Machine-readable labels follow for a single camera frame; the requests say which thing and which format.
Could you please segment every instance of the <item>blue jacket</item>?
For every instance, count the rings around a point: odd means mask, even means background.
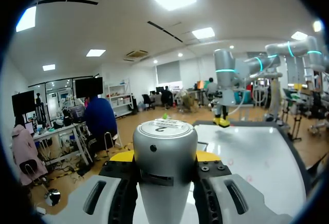
[[[93,97],[84,115],[89,131],[96,137],[112,130],[117,131],[113,109],[104,98]]]

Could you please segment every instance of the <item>pink jacket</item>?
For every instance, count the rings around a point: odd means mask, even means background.
[[[41,160],[37,157],[38,150],[31,134],[22,125],[17,125],[12,131],[12,148],[15,157],[15,163],[20,173],[22,185],[28,185],[32,180],[37,179],[41,175],[48,173],[46,167],[42,164]],[[20,164],[27,160],[34,159],[38,168],[34,175],[28,176],[20,169]]]

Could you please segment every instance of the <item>person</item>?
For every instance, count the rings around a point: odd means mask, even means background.
[[[168,109],[173,105],[173,94],[169,90],[168,86],[166,86],[165,90],[162,91],[161,102],[165,106],[165,109]]]
[[[107,148],[112,147],[111,137],[113,138],[117,134],[117,122],[108,100],[97,96],[90,96],[86,99],[88,106],[84,113],[85,121],[89,131],[96,139],[96,143],[89,146],[93,154],[105,150],[104,135],[106,133],[110,133],[105,135]]]
[[[12,131],[12,148],[22,185],[31,184],[33,180],[48,173],[46,167],[38,158],[38,150],[30,132],[25,128],[22,115],[17,116],[15,119],[15,127]],[[37,168],[34,170],[33,175],[26,175],[20,169],[20,164],[28,160],[36,161]]]
[[[213,78],[209,78],[209,82],[210,83],[207,85],[207,88],[206,88],[206,94],[208,97],[214,95],[218,89],[218,86],[216,83],[214,83]]]

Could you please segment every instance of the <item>person in blue jacket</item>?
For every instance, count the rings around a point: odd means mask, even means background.
[[[117,122],[108,100],[97,96],[87,97],[87,108],[85,110],[86,125],[94,138],[93,152],[105,150],[104,135],[109,132],[113,138],[117,134]],[[112,147],[110,134],[105,136],[107,148]]]

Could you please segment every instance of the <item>white shelving unit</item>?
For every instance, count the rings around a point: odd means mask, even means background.
[[[104,83],[104,93],[109,101],[115,117],[121,117],[130,114],[133,108],[133,95],[130,89],[129,79],[122,80],[122,84]]]

